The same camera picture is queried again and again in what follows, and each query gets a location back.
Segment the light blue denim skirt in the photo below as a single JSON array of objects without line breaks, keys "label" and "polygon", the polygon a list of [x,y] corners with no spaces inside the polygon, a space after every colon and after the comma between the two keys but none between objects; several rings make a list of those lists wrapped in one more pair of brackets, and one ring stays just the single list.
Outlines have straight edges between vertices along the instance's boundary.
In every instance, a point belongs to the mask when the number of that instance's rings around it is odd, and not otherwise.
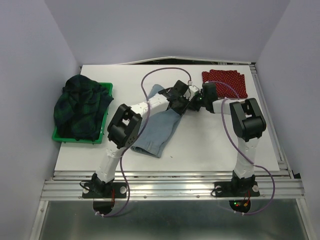
[{"label": "light blue denim skirt", "polygon": [[130,149],[139,154],[160,158],[181,119],[182,116],[171,108],[157,113],[152,108],[148,122],[142,121],[139,129],[141,135]]}]

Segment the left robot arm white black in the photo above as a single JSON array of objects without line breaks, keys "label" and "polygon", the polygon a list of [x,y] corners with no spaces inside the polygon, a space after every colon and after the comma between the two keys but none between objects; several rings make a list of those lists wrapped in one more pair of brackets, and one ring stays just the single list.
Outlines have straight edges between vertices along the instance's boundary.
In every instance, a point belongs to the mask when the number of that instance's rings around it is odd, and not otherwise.
[{"label": "left robot arm white black", "polygon": [[160,157],[175,133],[183,114],[197,98],[199,88],[178,80],[164,88],[155,84],[147,99],[128,106],[121,104],[107,127],[106,154],[91,180],[83,187],[83,198],[125,198],[125,183],[115,183],[116,168],[128,149]]}]

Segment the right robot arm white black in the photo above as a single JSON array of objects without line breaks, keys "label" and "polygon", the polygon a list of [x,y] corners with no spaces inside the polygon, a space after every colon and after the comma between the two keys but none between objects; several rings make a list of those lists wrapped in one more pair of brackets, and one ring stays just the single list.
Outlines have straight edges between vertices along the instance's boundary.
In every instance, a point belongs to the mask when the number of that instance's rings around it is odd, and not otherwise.
[{"label": "right robot arm white black", "polygon": [[[205,108],[213,114],[221,114],[222,124],[232,146],[237,151],[236,164],[230,181],[216,181],[212,193],[216,197],[242,197],[254,193],[259,195],[259,187],[255,176],[256,148],[263,132],[267,128],[266,120],[255,98],[245,100],[218,98],[214,82],[202,85],[201,90],[188,90],[190,100],[188,108],[199,111]],[[227,132],[225,115],[231,116],[233,132],[237,144]]]}]

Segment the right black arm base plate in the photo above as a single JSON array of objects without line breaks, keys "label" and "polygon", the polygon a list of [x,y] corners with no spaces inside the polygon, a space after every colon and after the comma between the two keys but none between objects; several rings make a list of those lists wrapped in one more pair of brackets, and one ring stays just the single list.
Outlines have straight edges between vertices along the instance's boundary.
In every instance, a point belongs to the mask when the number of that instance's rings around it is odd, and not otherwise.
[{"label": "right black arm base plate", "polygon": [[259,197],[260,191],[258,183],[249,183],[245,185],[236,185],[231,181],[217,181],[214,182],[214,189],[211,191],[211,195],[217,198],[243,198]]}]

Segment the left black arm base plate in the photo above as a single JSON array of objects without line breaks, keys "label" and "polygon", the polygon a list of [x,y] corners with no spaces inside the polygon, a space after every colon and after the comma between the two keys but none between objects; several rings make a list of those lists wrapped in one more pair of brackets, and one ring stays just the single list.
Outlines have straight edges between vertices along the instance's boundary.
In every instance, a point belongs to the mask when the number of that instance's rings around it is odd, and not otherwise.
[{"label": "left black arm base plate", "polygon": [[80,182],[83,199],[125,199],[127,197],[127,184],[115,182],[108,184],[103,190],[98,189],[92,182]]}]

